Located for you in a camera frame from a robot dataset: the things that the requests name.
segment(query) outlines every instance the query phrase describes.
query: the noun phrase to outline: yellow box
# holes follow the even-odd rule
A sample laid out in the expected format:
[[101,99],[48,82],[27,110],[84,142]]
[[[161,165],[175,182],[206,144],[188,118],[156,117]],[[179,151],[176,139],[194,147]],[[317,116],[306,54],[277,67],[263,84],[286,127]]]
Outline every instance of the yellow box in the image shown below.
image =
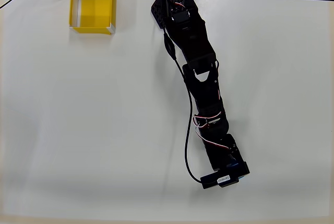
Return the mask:
[[70,0],[69,27],[78,33],[115,33],[116,0]]

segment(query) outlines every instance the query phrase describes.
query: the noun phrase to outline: white surface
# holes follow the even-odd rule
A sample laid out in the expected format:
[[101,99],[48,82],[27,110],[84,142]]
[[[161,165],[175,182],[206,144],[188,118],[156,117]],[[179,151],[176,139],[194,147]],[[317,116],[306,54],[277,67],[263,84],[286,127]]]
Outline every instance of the white surface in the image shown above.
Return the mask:
[[[117,33],[75,34],[69,0],[4,11],[4,212],[108,220],[326,216],[331,159],[328,3],[196,0],[250,175],[202,190],[184,165],[189,102],[150,14],[117,0]],[[180,50],[178,59],[184,63]],[[193,173],[212,172],[190,135]]]

